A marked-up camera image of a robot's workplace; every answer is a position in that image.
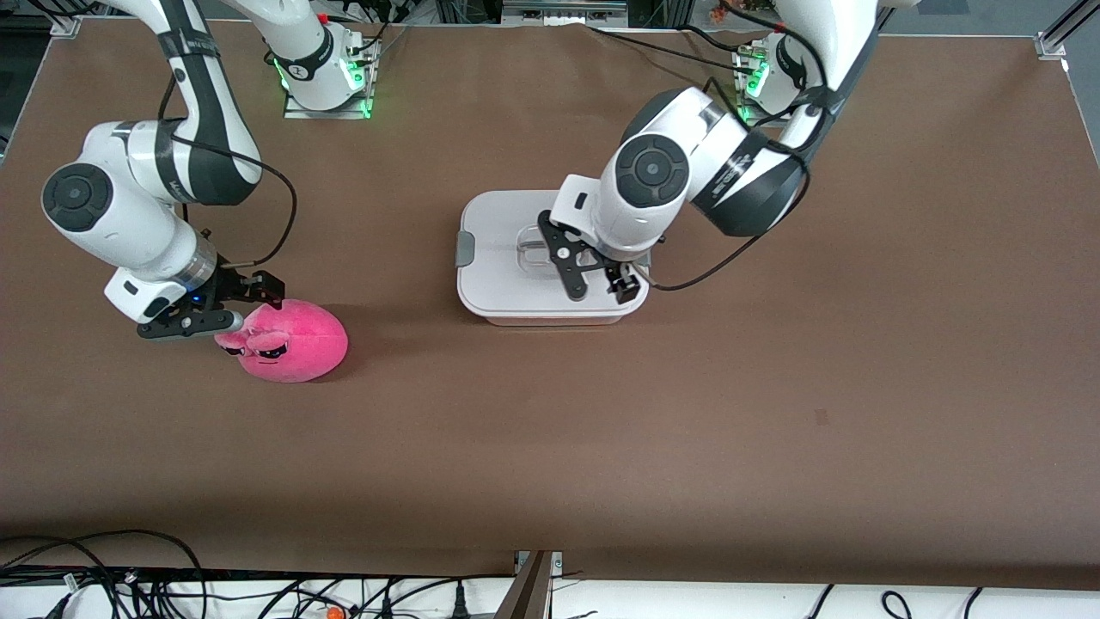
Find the pink plush toy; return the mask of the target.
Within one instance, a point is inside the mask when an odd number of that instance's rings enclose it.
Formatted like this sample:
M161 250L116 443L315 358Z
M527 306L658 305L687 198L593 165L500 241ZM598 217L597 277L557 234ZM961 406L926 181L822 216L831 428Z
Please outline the pink plush toy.
M309 383L334 371L349 338L338 318L302 299L252 310L235 332L216 334L220 349L253 377L268 383Z

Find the white box lid grey latches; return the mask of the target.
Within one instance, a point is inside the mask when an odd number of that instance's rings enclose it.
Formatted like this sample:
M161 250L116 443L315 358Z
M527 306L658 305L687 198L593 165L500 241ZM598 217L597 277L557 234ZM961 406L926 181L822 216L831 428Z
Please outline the white box lid grey latches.
M457 294L475 316L629 316L644 306L650 287L632 303L616 303L608 278L595 264L585 272L588 294L566 298L537 217L553 208L557 191L491 191L463 209L457 232Z

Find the brown table cover sheet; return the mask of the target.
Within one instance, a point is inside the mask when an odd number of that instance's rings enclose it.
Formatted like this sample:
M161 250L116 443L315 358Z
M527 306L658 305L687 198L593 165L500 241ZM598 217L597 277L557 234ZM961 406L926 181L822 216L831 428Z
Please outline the brown table cover sheet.
M609 328L457 298L464 205L602 172L708 70L585 27L391 31L375 117L282 115L300 196L270 262L352 341L318 383L145 342L40 211L103 121L154 117L146 27L55 40L0 166L0 537L148 529L205 567L1100 589L1100 168L1027 38L880 38L809 196L707 281Z

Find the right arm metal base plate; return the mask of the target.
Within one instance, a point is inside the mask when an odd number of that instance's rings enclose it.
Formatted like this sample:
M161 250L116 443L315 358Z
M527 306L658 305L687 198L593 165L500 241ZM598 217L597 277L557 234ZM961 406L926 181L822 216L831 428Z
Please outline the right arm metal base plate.
M372 117L380 40L346 31L334 40L329 58L315 67L276 58L285 90L286 119L369 119Z

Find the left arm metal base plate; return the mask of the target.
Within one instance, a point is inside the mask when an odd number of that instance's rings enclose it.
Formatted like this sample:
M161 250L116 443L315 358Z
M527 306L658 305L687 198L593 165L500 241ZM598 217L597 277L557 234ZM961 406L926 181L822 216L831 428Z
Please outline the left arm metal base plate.
M765 46L739 46L732 52L732 60L748 70L735 75L735 103L748 125L758 125L780 109L780 71Z

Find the aluminium frame profile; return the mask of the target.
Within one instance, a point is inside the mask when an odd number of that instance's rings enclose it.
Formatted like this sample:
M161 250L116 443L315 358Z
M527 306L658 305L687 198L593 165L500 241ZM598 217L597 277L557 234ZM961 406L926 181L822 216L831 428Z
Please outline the aluminium frame profile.
M1100 15L1100 0L1072 0L1060 16L1035 35L1040 59L1058 59L1066 55L1065 45L1092 16Z
M59 0L0 0L0 33L46 34L70 38L82 12Z

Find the aluminium table edge rail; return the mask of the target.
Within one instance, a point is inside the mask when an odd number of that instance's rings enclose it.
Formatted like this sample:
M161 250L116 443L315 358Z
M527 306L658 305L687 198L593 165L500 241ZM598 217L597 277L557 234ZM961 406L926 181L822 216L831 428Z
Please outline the aluminium table edge rail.
M1097 166L1100 166L1100 59L1090 58L1079 48L1068 51L1064 64Z

